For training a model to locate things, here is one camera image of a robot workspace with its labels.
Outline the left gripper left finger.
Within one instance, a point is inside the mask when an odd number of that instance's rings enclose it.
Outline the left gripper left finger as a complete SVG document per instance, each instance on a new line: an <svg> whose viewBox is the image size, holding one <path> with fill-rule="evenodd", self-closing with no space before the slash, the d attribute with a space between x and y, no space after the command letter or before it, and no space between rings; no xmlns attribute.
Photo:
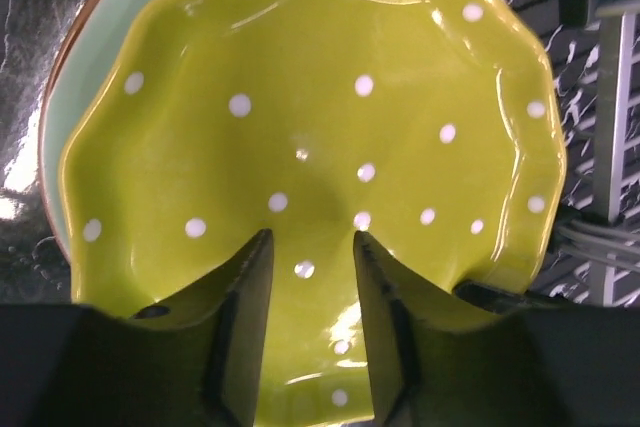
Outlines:
<svg viewBox="0 0 640 427"><path fill-rule="evenodd" d="M250 426L274 266L270 230L128 318L80 305L1 309L5 426Z"/></svg>

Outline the green dotted scalloped plate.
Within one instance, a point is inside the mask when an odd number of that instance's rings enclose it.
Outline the green dotted scalloped plate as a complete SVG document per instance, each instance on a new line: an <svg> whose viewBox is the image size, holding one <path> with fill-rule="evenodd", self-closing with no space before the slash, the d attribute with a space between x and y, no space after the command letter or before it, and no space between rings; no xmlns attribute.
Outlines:
<svg viewBox="0 0 640 427"><path fill-rule="evenodd" d="M131 315L269 229L257 424L365 419L354 235L444 290L521 292L565 171L504 0L152 0L61 155L72 297Z"/></svg>

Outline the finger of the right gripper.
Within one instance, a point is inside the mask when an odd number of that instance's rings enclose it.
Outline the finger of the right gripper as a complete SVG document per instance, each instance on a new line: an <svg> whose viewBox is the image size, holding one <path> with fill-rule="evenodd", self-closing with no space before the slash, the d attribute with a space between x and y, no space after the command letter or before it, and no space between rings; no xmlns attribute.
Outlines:
<svg viewBox="0 0 640 427"><path fill-rule="evenodd" d="M453 293L463 301L488 312L511 312L523 308L551 308L565 305L562 295L549 297L533 291L513 293L472 280L459 283Z"/></svg>

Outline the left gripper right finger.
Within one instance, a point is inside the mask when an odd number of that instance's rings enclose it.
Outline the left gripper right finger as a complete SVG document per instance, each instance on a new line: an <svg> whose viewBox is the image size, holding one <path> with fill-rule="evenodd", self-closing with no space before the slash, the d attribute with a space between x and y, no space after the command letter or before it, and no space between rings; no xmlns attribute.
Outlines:
<svg viewBox="0 0 640 427"><path fill-rule="evenodd" d="M639 312L572 302L497 315L371 234L353 255L380 426L635 426Z"/></svg>

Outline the mint plate flower print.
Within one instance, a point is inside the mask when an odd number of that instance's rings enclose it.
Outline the mint plate flower print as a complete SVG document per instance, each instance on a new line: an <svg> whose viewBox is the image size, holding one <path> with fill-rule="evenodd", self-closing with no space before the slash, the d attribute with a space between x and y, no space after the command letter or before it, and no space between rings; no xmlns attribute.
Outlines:
<svg viewBox="0 0 640 427"><path fill-rule="evenodd" d="M139 11L150 0L86 0L60 47L47 81L38 136L40 192L64 258L70 244L58 188L63 147L106 79Z"/></svg>

